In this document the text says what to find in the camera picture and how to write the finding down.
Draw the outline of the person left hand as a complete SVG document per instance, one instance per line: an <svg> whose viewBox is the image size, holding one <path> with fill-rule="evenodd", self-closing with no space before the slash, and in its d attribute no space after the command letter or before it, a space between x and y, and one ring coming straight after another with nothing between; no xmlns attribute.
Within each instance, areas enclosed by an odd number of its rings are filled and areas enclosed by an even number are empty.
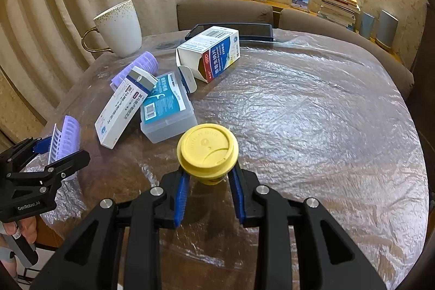
<svg viewBox="0 0 435 290"><path fill-rule="evenodd" d="M14 235L20 229L21 234L27 239L29 244L34 244L37 238L37 219L32 216L26 219L22 219L18 222L10 222L3 224L3 230L5 235Z"/></svg>

